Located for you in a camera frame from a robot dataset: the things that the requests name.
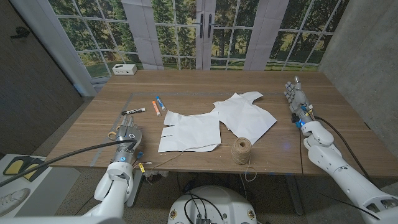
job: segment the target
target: blue marker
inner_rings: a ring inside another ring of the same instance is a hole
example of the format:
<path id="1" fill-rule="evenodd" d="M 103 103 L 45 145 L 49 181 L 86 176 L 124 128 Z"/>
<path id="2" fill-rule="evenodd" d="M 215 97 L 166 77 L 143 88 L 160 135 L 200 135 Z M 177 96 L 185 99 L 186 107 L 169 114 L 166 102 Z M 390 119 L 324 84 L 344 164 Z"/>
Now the blue marker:
<path id="1" fill-rule="evenodd" d="M 159 96 L 156 96 L 156 100 L 159 102 L 159 106 L 162 108 L 162 111 L 165 111 L 166 107 L 164 106 L 162 100 L 160 100 Z"/>

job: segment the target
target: glass pane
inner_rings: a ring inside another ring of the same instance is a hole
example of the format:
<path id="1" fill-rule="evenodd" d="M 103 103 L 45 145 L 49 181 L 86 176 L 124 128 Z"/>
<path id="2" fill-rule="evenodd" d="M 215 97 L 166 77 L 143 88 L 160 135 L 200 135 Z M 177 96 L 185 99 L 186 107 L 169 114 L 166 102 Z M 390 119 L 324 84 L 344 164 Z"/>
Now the glass pane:
<path id="1" fill-rule="evenodd" d="M 212 57 L 228 57 L 229 39 L 232 31 L 230 29 L 215 29 L 213 32 Z"/>
<path id="2" fill-rule="evenodd" d="M 129 24 L 123 22 L 109 22 L 108 24 L 119 50 L 125 52 L 137 52 Z"/>
<path id="3" fill-rule="evenodd" d="M 235 25 L 253 27 L 258 5 L 259 0 L 241 0 Z"/>
<path id="4" fill-rule="evenodd" d="M 265 71 L 282 71 L 283 62 L 267 62 Z"/>
<path id="5" fill-rule="evenodd" d="M 127 20 L 120 0 L 98 0 L 105 19 Z"/>
<path id="6" fill-rule="evenodd" d="M 72 0 L 49 0 L 49 3 L 57 15 L 78 15 Z"/>
<path id="7" fill-rule="evenodd" d="M 155 22 L 174 24 L 173 1 L 152 0 Z"/>
<path id="8" fill-rule="evenodd" d="M 216 2 L 216 16 L 214 23 L 221 24 L 222 27 L 231 27 L 234 24 L 237 0 L 219 0 Z"/>
<path id="9" fill-rule="evenodd" d="M 178 69 L 177 58 L 162 57 L 164 69 Z"/>
<path id="10" fill-rule="evenodd" d="M 225 70 L 226 68 L 226 60 L 211 59 L 210 63 L 210 70 Z"/>
<path id="11" fill-rule="evenodd" d="M 306 65 L 303 67 L 303 72 L 317 72 L 318 65 Z"/>
<path id="12" fill-rule="evenodd" d="M 299 29 L 311 0 L 289 1 L 281 29 Z"/>
<path id="13" fill-rule="evenodd" d="M 293 46 L 293 42 L 296 38 L 296 32 L 278 32 L 274 46 L 272 47 L 270 59 L 284 61 Z"/>
<path id="14" fill-rule="evenodd" d="M 243 70 L 243 61 L 237 61 L 237 60 L 230 60 L 228 62 L 228 68 L 227 70 Z"/>
<path id="15" fill-rule="evenodd" d="M 312 52 L 310 58 L 308 59 L 308 63 L 320 63 L 325 53 L 326 48 L 328 47 L 329 41 L 331 39 L 331 35 L 322 35 L 318 44 L 315 46 L 314 51 Z"/>
<path id="16" fill-rule="evenodd" d="M 341 17 L 343 16 L 344 10 L 346 10 L 348 1 L 349 0 L 342 0 L 340 2 L 340 5 L 337 7 L 335 15 L 331 18 L 328 28 L 326 28 L 326 32 L 334 32 L 336 30 L 337 25 L 340 22 Z"/>
<path id="17" fill-rule="evenodd" d="M 235 29 L 232 38 L 230 58 L 246 58 L 252 30 Z"/>
<path id="18" fill-rule="evenodd" d="M 108 77 L 109 73 L 98 52 L 79 53 L 81 61 L 85 64 L 92 78 Z"/>
<path id="19" fill-rule="evenodd" d="M 177 41 L 175 40 L 174 27 L 156 26 L 156 32 L 159 40 L 160 52 L 164 55 L 177 56 Z"/>
<path id="20" fill-rule="evenodd" d="M 136 64 L 138 69 L 144 69 L 142 67 L 142 62 L 139 60 L 138 55 L 135 54 L 122 54 L 123 59 L 126 63 L 133 63 Z"/>
<path id="21" fill-rule="evenodd" d="M 96 49 L 88 29 L 81 19 L 59 18 L 59 21 L 75 50 Z"/>
<path id="22" fill-rule="evenodd" d="M 108 68 L 111 71 L 112 75 L 114 75 L 112 68 L 114 67 L 114 65 L 116 65 L 117 63 L 123 63 L 123 60 L 120 56 L 119 53 L 116 52 L 105 52 L 102 51 L 102 55 L 104 55 L 105 58 L 105 62 L 108 64 Z"/>
<path id="23" fill-rule="evenodd" d="M 181 69 L 195 70 L 197 63 L 195 58 L 180 58 Z"/>
<path id="24" fill-rule="evenodd" d="M 178 47 L 180 55 L 195 56 L 196 53 L 196 29 L 188 27 L 178 27 Z"/>
<path id="25" fill-rule="evenodd" d="M 289 57 L 290 62 L 305 62 L 318 40 L 317 34 L 302 33 Z"/>
<path id="26" fill-rule="evenodd" d="M 76 0 L 76 3 L 82 16 L 102 18 L 95 0 Z"/>
<path id="27" fill-rule="evenodd" d="M 116 48 L 104 21 L 87 21 L 87 24 L 101 49 Z"/>
<path id="28" fill-rule="evenodd" d="M 196 0 L 174 0 L 177 24 L 192 24 L 196 22 L 197 3 Z"/>
<path id="29" fill-rule="evenodd" d="M 286 64 L 284 71 L 300 71 L 303 65 Z"/>
<path id="30" fill-rule="evenodd" d="M 338 0 L 315 0 L 310 10 L 310 14 L 305 21 L 303 30 L 322 31 L 336 7 Z"/>

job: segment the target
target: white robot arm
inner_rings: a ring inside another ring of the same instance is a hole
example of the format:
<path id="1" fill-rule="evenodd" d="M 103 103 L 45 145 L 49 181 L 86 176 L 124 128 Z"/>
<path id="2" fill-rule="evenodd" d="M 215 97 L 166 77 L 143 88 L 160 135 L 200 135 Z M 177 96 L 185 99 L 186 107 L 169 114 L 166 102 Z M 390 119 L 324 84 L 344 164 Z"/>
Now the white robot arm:
<path id="1" fill-rule="evenodd" d="M 292 112 L 292 122 L 307 137 L 303 143 L 311 162 L 327 172 L 355 206 L 373 215 L 361 211 L 366 223 L 396 223 L 398 197 L 379 190 L 342 158 L 333 144 L 333 135 L 311 115 L 312 105 L 301 90 L 298 77 L 295 82 L 296 85 L 288 82 L 284 93 Z"/>

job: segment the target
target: white shoe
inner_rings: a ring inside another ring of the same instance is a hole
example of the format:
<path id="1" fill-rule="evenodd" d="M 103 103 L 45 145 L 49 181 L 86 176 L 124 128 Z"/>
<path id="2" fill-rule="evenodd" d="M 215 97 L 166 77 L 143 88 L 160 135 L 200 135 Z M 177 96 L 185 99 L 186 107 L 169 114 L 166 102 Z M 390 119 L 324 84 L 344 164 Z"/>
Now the white shoe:
<path id="1" fill-rule="evenodd" d="M 24 188 L 17 190 L 12 194 L 0 197 L 0 217 L 13 211 L 14 208 L 18 207 L 29 195 L 30 189 Z"/>

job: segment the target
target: pen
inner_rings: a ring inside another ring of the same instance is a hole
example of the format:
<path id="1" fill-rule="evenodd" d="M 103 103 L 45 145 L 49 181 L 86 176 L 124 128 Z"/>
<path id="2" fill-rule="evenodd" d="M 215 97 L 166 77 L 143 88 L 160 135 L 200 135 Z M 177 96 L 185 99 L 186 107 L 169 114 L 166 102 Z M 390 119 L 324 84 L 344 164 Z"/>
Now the pen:
<path id="1" fill-rule="evenodd" d="M 155 108 L 155 111 L 156 111 L 156 115 L 157 116 L 162 116 L 160 111 L 159 111 L 159 109 L 157 108 L 156 101 L 152 101 L 152 104 L 154 105 L 154 108 Z"/>
<path id="2" fill-rule="evenodd" d="M 159 106 L 162 108 L 162 111 L 165 111 L 166 107 L 164 106 L 162 100 L 160 100 L 159 96 L 156 96 L 156 100 L 159 102 Z"/>
<path id="3" fill-rule="evenodd" d="M 121 114 L 126 115 L 126 114 L 140 113 L 140 112 L 145 112 L 145 108 L 129 110 L 129 111 L 122 111 Z"/>

